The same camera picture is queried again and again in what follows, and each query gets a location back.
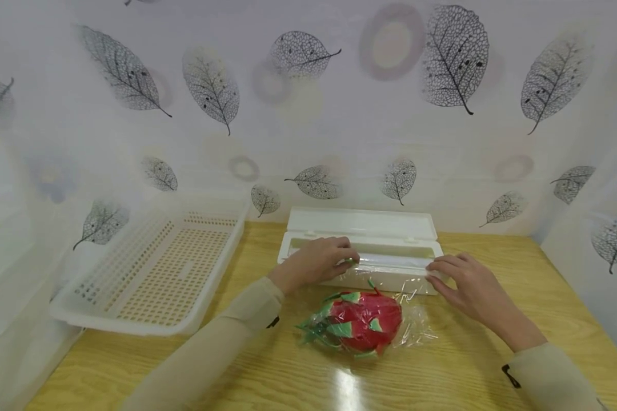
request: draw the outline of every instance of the toy dragon fruit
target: toy dragon fruit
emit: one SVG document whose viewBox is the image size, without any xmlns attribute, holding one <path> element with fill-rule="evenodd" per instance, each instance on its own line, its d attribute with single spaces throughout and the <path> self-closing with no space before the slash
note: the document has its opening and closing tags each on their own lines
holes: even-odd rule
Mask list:
<svg viewBox="0 0 617 411">
<path fill-rule="evenodd" d="M 306 332 L 304 342 L 318 339 L 357 357 L 381 355 L 398 333 L 402 308 L 368 283 L 375 293 L 345 291 L 327 297 L 319 312 L 297 325 Z"/>
</svg>

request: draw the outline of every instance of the clear plastic film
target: clear plastic film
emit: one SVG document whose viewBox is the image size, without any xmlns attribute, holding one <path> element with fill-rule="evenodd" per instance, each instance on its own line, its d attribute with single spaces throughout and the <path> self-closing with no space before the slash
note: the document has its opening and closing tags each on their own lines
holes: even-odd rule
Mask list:
<svg viewBox="0 0 617 411">
<path fill-rule="evenodd" d="M 304 333 L 304 343 L 316 343 L 351 354 L 356 358 L 377 358 L 390 348 L 421 345 L 436 338 L 428 316 L 420 303 L 421 282 L 412 281 L 407 291 L 383 293 L 380 272 L 371 267 L 348 270 L 343 287 L 318 287 L 325 294 L 321 307 L 297 325 Z"/>
<path fill-rule="evenodd" d="M 288 256 L 294 254 L 299 251 L 299 248 L 294 247 L 290 248 L 288 251 Z M 360 252 L 359 253 L 359 266 L 361 269 L 372 269 L 376 270 L 375 267 L 404 267 L 404 268 L 425 268 L 428 264 L 431 263 L 432 259 L 430 258 L 422 258 L 421 256 L 416 255 L 392 255 L 390 253 L 382 252 Z"/>
</svg>

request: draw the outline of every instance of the sleeve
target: sleeve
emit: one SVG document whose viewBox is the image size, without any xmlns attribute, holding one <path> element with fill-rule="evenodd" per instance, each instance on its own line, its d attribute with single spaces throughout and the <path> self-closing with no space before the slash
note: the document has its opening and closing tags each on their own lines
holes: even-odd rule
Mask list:
<svg viewBox="0 0 617 411">
<path fill-rule="evenodd" d="M 249 285 L 135 388 L 122 411 L 181 411 L 200 398 L 241 349 L 274 326 L 283 293 L 264 277 Z"/>
<path fill-rule="evenodd" d="M 503 367 L 541 411 L 607 411 L 594 387 L 564 351 L 549 342 L 517 352 Z"/>
</svg>

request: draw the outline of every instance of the wooden table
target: wooden table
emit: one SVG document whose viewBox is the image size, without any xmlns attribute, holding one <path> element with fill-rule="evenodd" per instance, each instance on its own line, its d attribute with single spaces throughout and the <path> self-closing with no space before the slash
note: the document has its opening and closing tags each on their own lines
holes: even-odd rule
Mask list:
<svg viewBox="0 0 617 411">
<path fill-rule="evenodd" d="M 206 321 L 274 266 L 284 229 L 280 224 L 247 224 Z M 439 241 L 445 252 L 469 252 L 493 269 L 517 305 L 572 357 L 600 398 L 617 411 L 617 349 L 537 244 L 525 237 L 450 233 L 442 233 Z M 333 290 L 322 287 L 320 293 L 307 293 L 323 297 Z M 441 297 L 421 299 L 438 338 L 388 350 L 378 362 L 298 346 L 294 325 L 308 315 L 309 307 L 304 300 L 288 299 L 277 327 L 265 330 L 236 359 L 197 409 L 531 409 L 500 371 L 512 356 L 510 350 Z M 136 384 L 184 340 L 87 331 L 27 410 L 117 410 Z"/>
</svg>

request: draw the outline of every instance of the hand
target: hand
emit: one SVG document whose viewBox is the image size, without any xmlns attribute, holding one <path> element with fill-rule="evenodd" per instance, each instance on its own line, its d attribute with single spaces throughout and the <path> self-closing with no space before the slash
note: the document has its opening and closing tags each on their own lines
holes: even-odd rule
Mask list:
<svg viewBox="0 0 617 411">
<path fill-rule="evenodd" d="M 304 285 L 317 284 L 340 276 L 352 267 L 359 254 L 351 248 L 347 237 L 318 238 L 312 240 L 277 265 L 268 278 L 284 294 L 292 293 Z"/>
<path fill-rule="evenodd" d="M 546 337 L 512 302 L 494 273 L 472 256 L 464 253 L 438 257 L 427 269 L 455 280 L 457 289 L 437 277 L 427 278 L 448 303 L 492 330 L 514 352 L 546 343 Z"/>
</svg>

